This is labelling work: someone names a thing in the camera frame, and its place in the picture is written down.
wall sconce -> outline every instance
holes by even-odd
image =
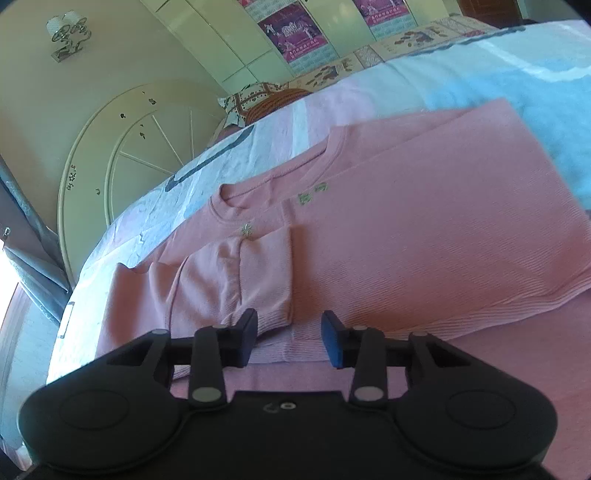
[[[60,62],[74,55],[82,49],[82,42],[88,40],[92,33],[86,26],[86,17],[83,17],[73,10],[57,17],[53,17],[47,22],[47,31],[51,36],[51,41],[61,41],[65,45],[56,50],[51,56],[55,61]]]

gray curtain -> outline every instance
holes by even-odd
[[[72,292],[57,234],[49,230],[25,198],[1,155],[0,237],[4,237],[4,251],[23,289],[59,325]]]

pink sweater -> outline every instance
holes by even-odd
[[[370,122],[222,186],[137,268],[120,265],[99,353],[248,307],[263,335],[252,362],[326,359],[325,309],[452,338],[555,309],[591,286],[590,264],[587,217],[505,101]]]

bedsheet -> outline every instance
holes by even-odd
[[[228,137],[130,206],[85,263],[54,347],[48,381],[94,358],[117,262],[135,266],[221,183],[262,173],[330,128],[507,98],[591,209],[591,29],[531,25],[421,51],[356,73]]]

sweater sleeve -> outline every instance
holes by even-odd
[[[291,236],[288,226],[258,239],[231,236],[205,245],[181,266],[153,263],[145,273],[119,264],[96,355],[154,328],[173,338],[210,325],[234,325],[258,312],[259,335],[291,323]]]
[[[233,236],[207,244],[179,268],[168,321],[174,338],[208,325],[234,325],[247,308],[258,312],[259,335],[289,325],[291,238],[283,227],[255,240]]]

